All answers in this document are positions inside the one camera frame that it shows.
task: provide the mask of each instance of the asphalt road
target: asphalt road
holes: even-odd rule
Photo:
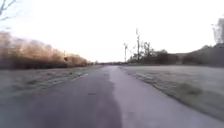
[[[224,128],[108,66],[0,105],[0,128]]]

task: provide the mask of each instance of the bare tree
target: bare tree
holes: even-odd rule
[[[139,48],[140,48],[140,35],[138,33],[138,29],[136,29],[136,35],[137,35],[137,54],[138,54],[138,61],[139,61],[139,58],[140,58],[140,53],[139,53]]]
[[[128,44],[124,43],[124,62],[126,62],[126,51],[128,49]]]
[[[17,0],[1,0],[0,3],[0,21],[15,17],[16,15],[6,15],[5,13],[17,3]]]

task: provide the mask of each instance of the leafless branch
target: leafless branch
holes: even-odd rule
[[[5,3],[6,3],[6,0],[3,0],[2,5],[1,5],[1,8],[0,8],[0,16],[2,15],[2,13],[4,11]]]
[[[4,18],[1,18],[0,21],[4,21],[4,20],[7,20],[7,19],[10,19],[11,17],[4,17]]]
[[[3,10],[7,10],[11,5],[13,5],[16,2],[16,0],[12,0],[8,5],[6,5]]]

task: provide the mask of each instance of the dry grass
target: dry grass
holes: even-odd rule
[[[224,69],[185,66],[124,69],[167,95],[224,121]]]
[[[47,69],[47,70],[0,70],[0,98],[38,91],[68,81],[98,68]]]

